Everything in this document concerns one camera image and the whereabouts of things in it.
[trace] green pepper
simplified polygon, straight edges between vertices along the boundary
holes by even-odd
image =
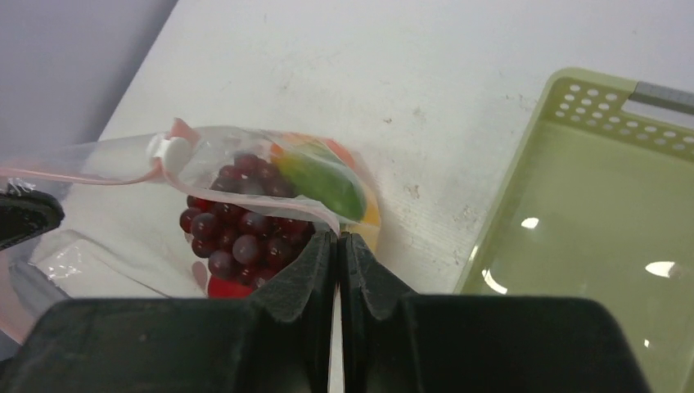
[[[356,174],[330,152],[311,150],[310,154],[286,151],[278,157],[275,163],[282,176],[297,193],[322,202],[342,217],[361,220],[367,200]]]

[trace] plastic bag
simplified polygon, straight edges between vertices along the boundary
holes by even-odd
[[[300,133],[176,120],[168,133],[14,157],[0,178],[73,183],[60,228],[2,253],[0,280],[16,293],[0,303],[3,330],[17,302],[25,321],[65,296],[245,296],[315,230],[360,233],[375,249],[381,225],[358,156]]]

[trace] white table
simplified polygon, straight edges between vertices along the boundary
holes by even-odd
[[[549,75],[582,66],[694,91],[693,12],[690,0],[182,0],[102,137],[179,116],[336,138],[380,187],[381,262],[418,291],[451,291]]]

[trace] gray handle grip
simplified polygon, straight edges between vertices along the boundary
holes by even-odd
[[[694,115],[694,93],[639,82],[629,100]]]

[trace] grape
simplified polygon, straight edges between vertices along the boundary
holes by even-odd
[[[306,240],[303,233],[280,233],[279,237],[290,246],[303,246]]]
[[[186,204],[188,205],[188,207],[197,207],[202,211],[207,211],[212,207],[212,205],[214,205],[214,202],[206,201],[204,199],[196,198],[192,195],[189,195],[186,199]]]
[[[258,269],[254,266],[246,266],[238,275],[238,282],[243,285],[250,285],[255,278]]]
[[[280,170],[273,163],[265,160],[258,161],[257,176],[261,180],[271,180],[280,176]]]
[[[264,237],[270,234],[273,226],[269,217],[249,211],[239,219],[238,228],[242,233]]]
[[[239,237],[232,247],[234,259],[240,264],[256,264],[262,258],[258,240],[251,235]]]
[[[277,274],[277,271],[272,270],[272,269],[263,269],[263,270],[260,270],[260,271],[255,275],[255,277],[253,278],[253,282],[252,282],[252,285],[251,285],[251,286],[252,286],[254,289],[260,288],[260,287],[262,287],[263,285],[265,285],[266,282],[268,282],[268,281],[270,281],[271,279],[273,279],[273,277],[275,277],[275,274]]]
[[[185,233],[190,233],[191,232],[191,223],[192,220],[202,214],[202,210],[197,207],[189,207],[183,211],[181,214],[181,218],[178,219],[178,224],[181,225],[181,229]]]
[[[231,203],[217,202],[212,208],[212,213],[227,224],[236,224],[244,212],[246,209]]]
[[[244,195],[263,195],[264,190],[263,186],[261,186],[258,182],[253,180],[252,178],[245,178],[241,180],[241,183],[238,188],[238,192],[240,194]]]
[[[211,213],[197,215],[191,222],[191,235],[198,240],[211,240],[221,229],[219,219]]]
[[[270,239],[266,246],[265,261],[271,269],[284,268],[293,254],[291,247],[279,237]]]
[[[270,197],[277,198],[293,198],[295,197],[294,191],[291,189],[291,185],[282,178],[275,178],[268,180],[263,184],[263,190],[265,194]]]
[[[219,177],[222,178],[232,178],[234,180],[241,180],[244,176],[248,176],[243,169],[238,169],[234,165],[225,165],[219,170]]]
[[[309,226],[306,228],[306,231],[304,234],[308,239],[310,239],[314,234],[316,233],[316,228],[313,226],[312,223],[309,223]]]
[[[210,277],[207,284],[207,296],[213,299],[244,298],[253,292],[253,288],[247,287],[239,282],[224,281]]]
[[[247,176],[255,174],[258,168],[258,163],[261,161],[257,156],[250,153],[241,153],[234,157],[234,166],[243,171]]]
[[[283,233],[303,233],[309,227],[308,221],[300,219],[277,219],[277,226]]]
[[[193,254],[201,258],[209,258],[217,250],[217,242],[206,242],[200,239],[193,239],[191,243]]]
[[[234,242],[238,239],[238,231],[234,227],[226,227],[219,235],[219,249],[231,251],[234,247]]]
[[[234,273],[234,258],[226,251],[217,250],[213,252],[207,260],[207,269],[209,269],[210,273],[216,278],[228,280]]]
[[[212,182],[210,190],[222,192],[238,192],[239,183],[233,178],[217,178]]]

